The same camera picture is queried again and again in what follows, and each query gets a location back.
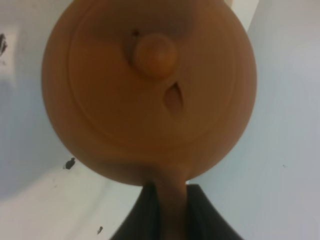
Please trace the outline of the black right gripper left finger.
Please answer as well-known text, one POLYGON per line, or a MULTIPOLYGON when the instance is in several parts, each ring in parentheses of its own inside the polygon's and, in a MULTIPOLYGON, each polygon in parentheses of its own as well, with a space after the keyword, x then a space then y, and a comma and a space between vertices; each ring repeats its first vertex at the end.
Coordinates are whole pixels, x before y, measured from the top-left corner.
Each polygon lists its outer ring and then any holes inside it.
POLYGON ((132 210, 112 240, 165 240, 160 204, 153 183, 143 186, 132 210))

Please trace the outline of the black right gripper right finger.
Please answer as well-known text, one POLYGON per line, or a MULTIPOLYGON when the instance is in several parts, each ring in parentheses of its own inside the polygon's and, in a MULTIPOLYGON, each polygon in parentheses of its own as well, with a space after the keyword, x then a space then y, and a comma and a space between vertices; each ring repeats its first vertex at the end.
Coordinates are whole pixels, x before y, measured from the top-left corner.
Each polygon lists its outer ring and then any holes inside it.
POLYGON ((242 240, 225 221, 198 184, 187 185, 186 238, 188 240, 242 240))

